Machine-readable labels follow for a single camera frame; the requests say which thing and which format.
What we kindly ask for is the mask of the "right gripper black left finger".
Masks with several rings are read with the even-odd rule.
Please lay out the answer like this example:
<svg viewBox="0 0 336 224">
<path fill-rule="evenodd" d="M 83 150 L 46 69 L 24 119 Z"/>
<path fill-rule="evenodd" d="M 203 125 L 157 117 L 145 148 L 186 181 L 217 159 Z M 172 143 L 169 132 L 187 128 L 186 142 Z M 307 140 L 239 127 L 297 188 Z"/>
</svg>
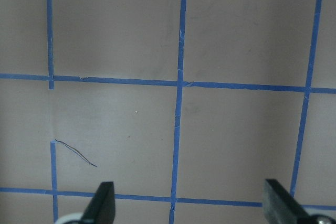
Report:
<svg viewBox="0 0 336 224">
<path fill-rule="evenodd" d="M 80 219 L 80 223 L 112 224 L 116 216 L 113 182 L 102 182 Z"/>
</svg>

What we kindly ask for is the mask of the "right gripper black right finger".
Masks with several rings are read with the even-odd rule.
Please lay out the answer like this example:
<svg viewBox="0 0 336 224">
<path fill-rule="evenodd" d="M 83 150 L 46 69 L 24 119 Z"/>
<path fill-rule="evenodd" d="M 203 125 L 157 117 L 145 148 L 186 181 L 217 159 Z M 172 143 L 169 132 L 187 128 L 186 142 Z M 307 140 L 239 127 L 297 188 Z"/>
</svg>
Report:
<svg viewBox="0 0 336 224">
<path fill-rule="evenodd" d="M 317 217 L 309 215 L 276 179 L 265 179 L 262 205 L 268 223 L 318 223 Z"/>
</svg>

